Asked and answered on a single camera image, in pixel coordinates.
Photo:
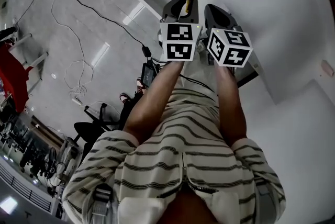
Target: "tiled floor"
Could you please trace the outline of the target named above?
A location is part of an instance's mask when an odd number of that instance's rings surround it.
[[[31,1],[7,0],[7,8],[0,15],[0,29],[4,29],[5,24],[7,27],[11,26],[14,17],[20,18]],[[122,23],[138,5],[137,0],[80,1],[119,23]],[[27,105],[30,109],[33,108],[33,114],[45,125],[75,137],[73,124],[90,119],[84,114],[84,107],[71,101],[64,75],[66,68],[73,61],[82,59],[82,53],[72,31],[58,25],[53,19],[52,3],[53,0],[35,0],[19,22],[19,34],[22,36],[32,33],[33,38],[16,50],[15,55],[29,63],[43,52],[49,52],[49,57],[40,71],[43,82],[34,90]],[[122,28],[101,19],[76,0],[56,0],[53,13],[58,22],[70,26],[75,31],[80,39],[85,61],[95,65],[93,81],[85,85],[87,93],[81,98],[83,104],[104,101],[121,111],[122,104],[118,95],[121,92],[132,94],[135,91],[136,78],[140,76],[145,60],[141,45]],[[154,56],[160,56],[161,49],[157,44],[159,22],[148,10],[144,9],[126,27],[132,35],[150,48]],[[71,87],[78,84],[82,65],[80,62],[74,63],[68,70],[66,81]],[[81,82],[89,81],[91,74],[92,70],[86,66]],[[29,85],[35,80],[36,77],[32,76]],[[108,111],[114,119],[118,118],[116,111],[107,108]]]

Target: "striped shirt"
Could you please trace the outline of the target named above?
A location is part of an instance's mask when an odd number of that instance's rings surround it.
[[[215,95],[175,89],[160,124],[143,144],[123,131],[104,133],[65,188],[63,206],[71,220],[86,223],[83,218],[90,218],[89,210],[83,207],[101,183],[113,188],[121,219],[122,208],[127,203],[131,207],[135,198],[159,198],[167,205],[185,179],[218,222],[225,224],[255,223],[256,182],[266,182],[278,198],[278,219],[286,201],[277,175],[252,140],[227,146],[219,131],[217,104]]]

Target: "metal stand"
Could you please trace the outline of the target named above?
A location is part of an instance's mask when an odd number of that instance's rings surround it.
[[[41,63],[47,56],[49,55],[48,52],[41,55],[37,60],[35,60],[32,64],[29,65],[27,69],[31,70],[32,68],[35,68],[39,63]]]
[[[42,82],[42,79],[39,79],[28,91],[28,96],[30,95],[30,93],[35,89],[35,87]]]
[[[29,38],[31,38],[31,37],[32,37],[32,34],[31,34],[31,33],[29,33],[29,34],[23,36],[22,39],[16,41],[16,43],[15,43],[11,48],[8,49],[8,52],[11,52],[14,48],[17,48],[17,47],[18,47],[19,45],[21,45],[25,40],[27,40],[27,39],[29,39]]]
[[[2,103],[0,104],[0,111],[3,110],[3,108],[5,107],[7,100],[9,100],[12,97],[12,94],[9,94],[6,99],[4,101],[2,101]]]

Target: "office chair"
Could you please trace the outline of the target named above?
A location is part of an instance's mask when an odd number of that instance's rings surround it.
[[[100,107],[100,114],[99,114],[99,119],[96,118],[94,115],[92,115],[91,113],[89,113],[87,110],[90,108],[88,106],[85,106],[84,112],[90,116],[90,118],[93,120],[94,124],[97,124],[99,126],[101,126],[102,128],[104,128],[107,131],[111,131],[107,126],[114,126],[114,125],[118,125],[119,122],[118,121],[104,121],[103,120],[103,115],[104,115],[104,110],[107,107],[106,103],[102,103],[101,107]]]
[[[79,163],[80,165],[86,155],[92,149],[95,141],[97,141],[97,139],[105,132],[105,130],[94,122],[76,122],[74,124],[74,129],[78,133],[74,139],[75,145],[78,146],[77,141],[79,138],[82,138],[86,142],[83,149],[83,156]]]
[[[105,132],[111,131],[107,125],[118,125],[119,121],[104,121],[103,115],[104,115],[104,109],[107,107],[107,104],[102,103],[100,107],[100,115],[99,119],[96,118],[94,115],[89,113],[87,110],[90,108],[88,106],[85,106],[84,112],[93,119],[93,122],[76,122],[74,124],[74,129],[77,131],[78,135],[74,139],[74,143],[76,146],[78,146],[77,141],[79,138],[82,138],[84,141],[86,141],[83,149],[83,156],[79,163],[79,165],[82,163],[86,155],[90,152],[92,149],[95,141]]]

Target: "white cube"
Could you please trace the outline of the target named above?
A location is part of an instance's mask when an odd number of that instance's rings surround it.
[[[192,61],[202,26],[188,23],[160,23],[166,60]]]
[[[246,32],[212,29],[207,50],[219,66],[242,68],[253,48]]]

